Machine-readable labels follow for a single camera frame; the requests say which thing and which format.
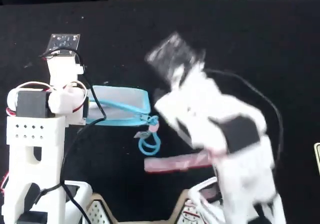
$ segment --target pink strip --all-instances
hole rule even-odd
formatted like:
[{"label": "pink strip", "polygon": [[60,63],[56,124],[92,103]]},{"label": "pink strip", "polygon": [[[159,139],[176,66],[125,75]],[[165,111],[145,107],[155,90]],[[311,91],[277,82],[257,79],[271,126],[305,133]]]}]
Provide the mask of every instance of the pink strip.
[{"label": "pink strip", "polygon": [[209,167],[212,165],[207,151],[196,154],[180,155],[169,158],[146,158],[144,170],[148,173],[186,171],[190,168]]}]

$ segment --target blue loop strap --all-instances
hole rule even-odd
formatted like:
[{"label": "blue loop strap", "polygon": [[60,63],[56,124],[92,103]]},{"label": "blue loop strap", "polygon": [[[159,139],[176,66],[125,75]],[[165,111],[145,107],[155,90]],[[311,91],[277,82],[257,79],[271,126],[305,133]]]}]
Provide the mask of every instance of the blue loop strap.
[{"label": "blue loop strap", "polygon": [[[152,117],[148,118],[148,124],[155,126],[159,122],[158,119],[159,119],[158,116],[152,116]],[[161,146],[160,138],[158,137],[156,132],[152,133],[152,136],[155,141],[154,145],[147,143],[145,138],[139,139],[139,143],[138,143],[139,150],[146,156],[153,156],[160,150],[160,146]],[[147,152],[146,150],[144,150],[144,147],[153,149],[153,151]]]}]

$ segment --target black cable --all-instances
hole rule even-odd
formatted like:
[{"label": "black cable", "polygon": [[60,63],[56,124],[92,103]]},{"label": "black cable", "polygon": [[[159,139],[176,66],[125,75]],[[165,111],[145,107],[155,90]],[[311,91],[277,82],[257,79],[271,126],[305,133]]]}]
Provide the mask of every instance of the black cable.
[{"label": "black cable", "polygon": [[283,147],[284,146],[283,119],[282,119],[282,115],[279,112],[279,110],[276,107],[276,105],[274,103],[272,103],[272,101],[269,98],[267,98],[262,92],[260,92],[257,88],[255,88],[252,84],[250,84],[247,80],[245,80],[244,78],[242,78],[238,74],[231,73],[231,72],[226,72],[226,71],[221,71],[221,70],[210,69],[210,68],[205,68],[204,71],[208,72],[208,73],[217,73],[217,74],[233,77],[233,78],[236,78],[236,79],[240,80],[243,84],[245,84],[247,87],[249,87],[253,92],[255,92],[261,98],[263,98],[274,109],[274,112],[275,112],[276,117],[277,117],[278,125],[279,125],[278,150],[277,150],[277,155],[276,155],[276,159],[275,159],[275,162],[274,162],[274,170],[273,170],[273,174],[276,175],[277,167],[278,167],[279,162],[280,162],[281,153],[283,152],[283,148],[284,148]]},{"label": "black cable", "polygon": [[104,121],[105,119],[107,119],[107,115],[104,111],[104,109],[102,108],[96,94],[95,94],[95,91],[94,91],[94,88],[93,88],[93,84],[91,82],[91,80],[89,79],[89,77],[87,76],[87,69],[86,69],[86,66],[83,64],[83,59],[82,57],[80,56],[79,52],[76,50],[76,49],[73,49],[73,48],[69,48],[69,47],[59,47],[57,49],[54,49],[54,50],[50,50],[48,52],[45,52],[43,53],[42,55],[40,55],[40,57],[42,58],[46,58],[48,56],[51,56],[50,58],[54,57],[54,56],[57,56],[58,54],[55,53],[55,54],[52,54],[53,52],[57,52],[59,50],[68,50],[68,51],[72,51],[74,52],[77,57],[78,57],[78,60],[79,60],[79,65],[83,67],[83,77],[86,81],[86,83],[88,84],[90,90],[91,90],[91,93],[93,95],[93,98],[94,98],[94,101],[95,103],[97,104],[99,110],[101,111],[102,115],[103,115],[103,118],[99,118],[99,119],[96,119],[94,120],[93,122],[91,122],[90,124],[86,125],[85,127],[83,127],[76,135],[75,139],[73,140],[73,142],[71,143],[71,145],[69,146],[68,150],[64,153],[64,157],[63,157],[63,160],[62,160],[62,164],[61,164],[61,172],[60,172],[60,183],[55,185],[54,187],[52,188],[48,188],[48,189],[44,189],[40,192],[40,194],[38,195],[38,197],[36,198],[36,201],[35,203],[37,203],[39,201],[39,199],[43,196],[43,195],[46,195],[47,193],[59,188],[60,186],[62,186],[62,188],[65,190],[65,193],[66,195],[69,197],[70,201],[79,209],[79,211],[81,212],[81,214],[84,216],[84,218],[86,219],[86,221],[91,224],[91,221],[90,219],[88,218],[87,214],[85,213],[85,211],[83,210],[83,208],[79,205],[79,203],[77,203],[70,190],[68,189],[68,187],[66,186],[65,184],[65,179],[64,179],[64,172],[65,172],[65,163],[66,163],[66,159],[67,159],[67,156],[68,154],[71,152],[72,148],[75,146],[76,142],[79,140],[80,136],[83,135],[83,133],[85,133],[90,127],[94,126],[95,124],[97,124],[98,122],[101,122],[101,121]]}]

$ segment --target black tabletop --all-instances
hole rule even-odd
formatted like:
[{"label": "black tabletop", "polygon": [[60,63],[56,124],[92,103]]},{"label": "black tabletop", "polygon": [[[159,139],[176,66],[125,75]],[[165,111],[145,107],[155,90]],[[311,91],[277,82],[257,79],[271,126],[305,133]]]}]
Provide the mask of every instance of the black tabletop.
[{"label": "black tabletop", "polygon": [[[313,145],[320,140],[320,0],[147,0],[0,7],[0,176],[8,168],[6,97],[25,81],[49,81],[44,52],[51,33],[80,33],[79,51],[95,84],[164,87],[145,54],[173,31],[206,49],[206,65],[236,72],[278,106],[284,150],[276,183],[290,224],[317,223],[320,186]],[[273,110],[237,81],[215,76],[222,91],[266,116],[274,150]],[[209,178],[211,169],[146,174],[131,127],[95,127],[66,164],[67,178],[86,181],[119,221],[169,218],[183,189]],[[78,127],[67,130],[66,146]],[[157,157],[192,150],[160,120]]]}]

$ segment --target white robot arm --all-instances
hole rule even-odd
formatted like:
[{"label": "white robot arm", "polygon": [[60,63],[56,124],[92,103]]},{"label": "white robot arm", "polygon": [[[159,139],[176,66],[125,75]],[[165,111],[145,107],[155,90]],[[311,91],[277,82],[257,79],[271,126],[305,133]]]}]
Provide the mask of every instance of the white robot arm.
[{"label": "white robot arm", "polygon": [[[272,207],[270,221],[285,224],[263,114],[236,97],[221,93],[214,80],[207,78],[203,60],[178,34],[151,52],[147,61],[171,85],[171,91],[156,102],[156,110],[192,148],[210,153],[223,198],[223,223],[247,224],[250,209],[275,203],[277,197],[280,204]],[[190,198],[200,205],[202,201],[196,197],[199,195],[191,191]],[[217,223],[213,220],[212,215],[207,218],[211,224]]]}]

